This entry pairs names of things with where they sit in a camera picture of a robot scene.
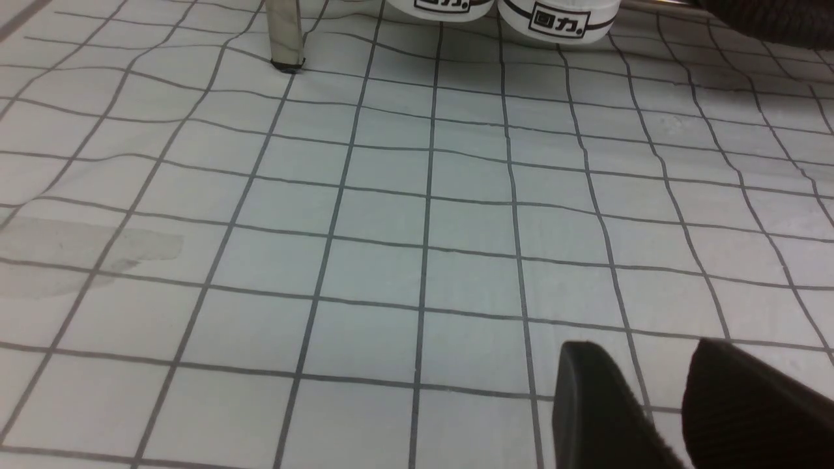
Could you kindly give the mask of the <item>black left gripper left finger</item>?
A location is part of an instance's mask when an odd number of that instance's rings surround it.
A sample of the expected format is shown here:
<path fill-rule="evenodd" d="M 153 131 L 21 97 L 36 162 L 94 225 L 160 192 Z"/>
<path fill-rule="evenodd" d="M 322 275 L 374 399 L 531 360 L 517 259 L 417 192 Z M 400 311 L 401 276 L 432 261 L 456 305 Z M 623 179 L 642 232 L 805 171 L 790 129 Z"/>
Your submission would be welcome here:
<path fill-rule="evenodd" d="M 557 468 L 683 468 L 607 351 L 589 341 L 560 348 L 552 410 Z"/>

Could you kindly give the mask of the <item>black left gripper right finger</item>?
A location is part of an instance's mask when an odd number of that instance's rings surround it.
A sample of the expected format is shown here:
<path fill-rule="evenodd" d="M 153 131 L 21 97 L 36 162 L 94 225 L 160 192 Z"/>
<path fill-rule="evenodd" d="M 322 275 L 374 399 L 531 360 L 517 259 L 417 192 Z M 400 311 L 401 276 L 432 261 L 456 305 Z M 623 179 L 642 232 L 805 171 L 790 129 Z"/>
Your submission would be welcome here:
<path fill-rule="evenodd" d="M 700 339 L 682 401 L 696 468 L 831 468 L 833 403 L 718 339 Z"/>

